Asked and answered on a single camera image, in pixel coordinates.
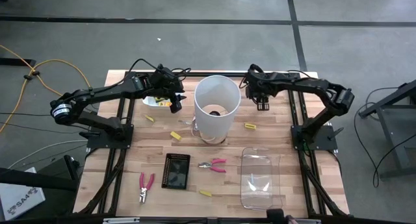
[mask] butcher block table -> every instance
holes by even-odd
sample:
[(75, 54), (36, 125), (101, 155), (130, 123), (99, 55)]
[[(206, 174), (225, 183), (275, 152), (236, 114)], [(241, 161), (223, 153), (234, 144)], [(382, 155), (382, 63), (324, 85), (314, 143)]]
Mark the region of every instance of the butcher block table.
[[(124, 70), (109, 70), (105, 85), (108, 86), (121, 80), (124, 74)], [(309, 75), (317, 77), (315, 72), (309, 72)], [(179, 121), (192, 122), (194, 90), (202, 79), (203, 77), (187, 77), (183, 81), (187, 98), (182, 101), (182, 110), (176, 114), (171, 114), (169, 108), (151, 109), (143, 104), (141, 99), (136, 100), (132, 119), (135, 126), (133, 143), (127, 150), (116, 215), (265, 218), (265, 211), (249, 210), (241, 205), (240, 183), (243, 149), (266, 147), (269, 148), (268, 157), (272, 161), (273, 207), (282, 208), (285, 215), (307, 217), (298, 155), (292, 148), (290, 127), (293, 123), (288, 92), (283, 91), (276, 98), (271, 97), (269, 111), (257, 111), (256, 105), (246, 98), (242, 89), (241, 104), (225, 142), (219, 146), (209, 146), (191, 135), (192, 125)], [(241, 78), (232, 79), (236, 84), (241, 81)], [(316, 95), (308, 93), (304, 95), (309, 117), (315, 116), (324, 108)], [(299, 110), (297, 95), (294, 96)], [(127, 114), (128, 102), (126, 101), (123, 116)], [(106, 118), (116, 116), (118, 104), (119, 100), (101, 103), (98, 114)], [(155, 122), (152, 123), (146, 119), (145, 114), (151, 116)], [(257, 130), (246, 129), (244, 123), (257, 125)], [(178, 141), (171, 137), (172, 131), (178, 133), (182, 140)], [(186, 190), (161, 188), (167, 153), (190, 155)], [(108, 154), (108, 149), (98, 149), (86, 159), (74, 212), (84, 208), (102, 185)], [(217, 173), (198, 167), (198, 163), (209, 162), (213, 158), (227, 159), (225, 164), (218, 166), (226, 169), (227, 173)], [(337, 161), (326, 151), (316, 151), (316, 158), (322, 186), (338, 207), (348, 213)], [(155, 182), (148, 191), (145, 204), (139, 204), (141, 172), (146, 175), (145, 185), (150, 174), (155, 174)], [(315, 210), (318, 210), (315, 189), (311, 183), (309, 184)], [(113, 185), (114, 182), (109, 188), (106, 209), (111, 203)], [(211, 192), (212, 197), (200, 194), (200, 190)]]

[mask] concrete floor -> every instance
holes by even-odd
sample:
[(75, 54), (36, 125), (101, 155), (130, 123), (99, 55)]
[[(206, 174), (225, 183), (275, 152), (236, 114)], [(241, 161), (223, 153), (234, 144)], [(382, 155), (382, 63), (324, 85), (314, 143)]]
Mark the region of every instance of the concrete floor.
[[(299, 20), (416, 21), (415, 0), (294, 0)], [(4, 15), (77, 16), (163, 19), (290, 19), (287, 0), (10, 0)], [(368, 93), (399, 86), (416, 77), (415, 27), (300, 27), (308, 71), (353, 89), (350, 112), (332, 123), (344, 127), (337, 137), (339, 160), (350, 213), (361, 218), (416, 222), (416, 176), (382, 181), (372, 187), (373, 168), (353, 128), (355, 111)], [(79, 66), (92, 86), (102, 86), (108, 69), (127, 69), (139, 57), (168, 67), (246, 70), (256, 63), (267, 70), (299, 69), (291, 26), (184, 25), (0, 22), (0, 43), (25, 58), (61, 58)], [(11, 55), (0, 51), (0, 56)], [(10, 112), (27, 68), (2, 67), (0, 111)], [(79, 74), (63, 64), (40, 69), (60, 92), (85, 87)], [(389, 92), (374, 94), (377, 101)], [(18, 112), (47, 114), (56, 95), (37, 80), (29, 83)], [(7, 116), (0, 116), (4, 121)], [(359, 119), (357, 127), (375, 161), (389, 150), (381, 126)], [(76, 132), (49, 117), (14, 116), (11, 123)], [(51, 143), (80, 140), (77, 134), (55, 134), (7, 127), (0, 135), (0, 166)], [(64, 145), (28, 158), (32, 162), (65, 151)], [(81, 163), (85, 149), (70, 153)], [(37, 169), (50, 163), (41, 161)], [(382, 165), (385, 171), (390, 161)]]

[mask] pink-handled pliers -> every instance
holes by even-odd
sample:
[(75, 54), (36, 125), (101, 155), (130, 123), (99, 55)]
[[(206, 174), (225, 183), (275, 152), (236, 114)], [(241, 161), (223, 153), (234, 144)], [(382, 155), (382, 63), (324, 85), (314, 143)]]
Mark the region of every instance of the pink-handled pliers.
[(139, 203), (144, 203), (144, 201), (146, 201), (146, 192), (148, 190), (150, 190), (151, 185), (153, 184), (153, 181), (155, 180), (155, 174), (153, 173), (153, 174), (150, 175), (150, 179), (149, 179), (148, 185), (146, 187), (144, 187), (143, 180), (144, 180), (144, 173), (142, 172), (142, 173), (140, 173), (140, 200), (139, 200)]
[(214, 159), (212, 162), (202, 162), (198, 164), (198, 167), (200, 168), (209, 168), (213, 171), (225, 173), (226, 171), (224, 169), (216, 168), (213, 165), (221, 162), (226, 162), (227, 159)]

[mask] clear plastic container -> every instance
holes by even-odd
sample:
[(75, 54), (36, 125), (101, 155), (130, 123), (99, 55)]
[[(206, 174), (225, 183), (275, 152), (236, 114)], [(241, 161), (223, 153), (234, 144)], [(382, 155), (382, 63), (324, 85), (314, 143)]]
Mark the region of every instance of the clear plastic container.
[[(242, 152), (241, 204), (244, 208), (266, 210), (282, 206), (279, 166), (275, 169), (277, 171), (273, 171), (268, 152), (265, 148), (252, 147), (245, 148)], [(273, 155), (273, 160), (279, 164), (280, 156)]]

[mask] wooden tabletop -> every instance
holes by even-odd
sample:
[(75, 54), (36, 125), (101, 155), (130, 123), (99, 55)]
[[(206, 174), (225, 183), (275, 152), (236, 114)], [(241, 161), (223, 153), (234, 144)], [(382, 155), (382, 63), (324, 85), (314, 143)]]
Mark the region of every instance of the wooden tabletop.
[[(110, 70), (105, 85), (119, 81), (124, 73), (124, 70)], [(309, 72), (309, 75), (317, 76), (315, 72)], [(183, 100), (183, 108), (176, 114), (171, 114), (168, 108), (151, 109), (143, 104), (142, 100), (136, 100), (133, 118), (135, 131), (132, 146), (127, 151), (125, 160), (117, 216), (263, 218), (266, 216), (265, 211), (249, 210), (241, 205), (241, 154), (246, 147), (267, 147), (270, 151), (268, 157), (272, 161), (274, 207), (282, 207), (285, 215), (306, 217), (298, 155), (292, 149), (289, 130), (293, 123), (287, 92), (280, 92), (276, 98), (270, 98), (270, 110), (259, 112), (253, 102), (246, 98), (244, 90), (241, 90), (241, 104), (228, 137), (221, 146), (213, 147), (193, 137), (190, 125), (178, 122), (192, 121), (194, 89), (201, 79), (188, 77), (183, 82), (188, 98)], [(233, 80), (236, 83), (240, 82), (239, 78)], [(323, 104), (316, 95), (305, 93), (305, 101), (310, 117), (323, 109)], [(106, 118), (115, 116), (118, 103), (119, 100), (101, 103), (99, 115)], [(147, 120), (144, 114), (154, 118), (155, 123)], [(244, 128), (244, 123), (257, 125), (257, 130)], [(171, 131), (182, 136), (182, 140), (179, 142), (172, 138)], [(84, 208), (102, 185), (108, 153), (108, 149), (98, 149), (87, 158), (74, 212)], [(161, 188), (167, 153), (191, 155), (187, 190)], [(317, 151), (316, 156), (323, 187), (338, 207), (348, 213), (337, 162), (325, 151)], [(224, 166), (227, 173), (197, 167), (199, 162), (208, 162), (213, 158), (227, 159)], [(148, 191), (144, 205), (140, 205), (138, 200), (140, 172), (146, 174), (146, 182), (149, 175), (155, 173), (155, 182)], [(213, 196), (201, 195), (200, 190), (211, 192)], [(315, 190), (312, 188), (311, 192), (315, 210), (318, 210)], [(109, 207), (111, 197), (112, 186), (109, 189), (106, 208)]]

